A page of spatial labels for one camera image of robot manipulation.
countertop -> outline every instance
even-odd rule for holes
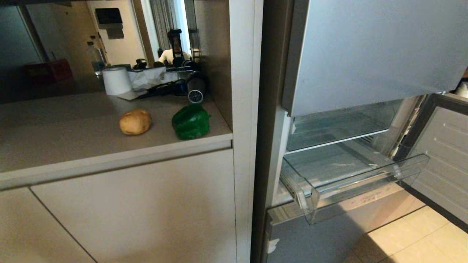
[[[188,105],[173,95],[128,102],[104,92],[68,95],[0,105],[0,189],[4,180],[52,173],[87,164],[232,140],[232,131],[209,96],[202,105],[210,131],[195,140],[180,140],[172,116]],[[146,109],[149,131],[124,135],[120,116]]]

white cabinet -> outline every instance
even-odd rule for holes
[[[94,262],[27,188],[0,192],[0,262]]]
[[[236,262],[233,150],[32,190],[99,262]]]

plastic bottle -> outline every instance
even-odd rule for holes
[[[94,74],[102,75],[102,70],[106,68],[104,59],[102,58],[101,51],[94,47],[94,42],[88,42],[88,48],[86,49],[91,65],[93,66]]]

refrigerator door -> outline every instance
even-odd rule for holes
[[[468,99],[431,95],[403,144],[398,159],[415,148],[430,156],[410,192],[467,231]]]
[[[453,89],[466,28],[465,0],[296,0],[281,105],[294,117]]]

paper towel roll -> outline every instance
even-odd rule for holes
[[[119,95],[132,89],[132,83],[124,67],[106,68],[102,71],[107,95]]]

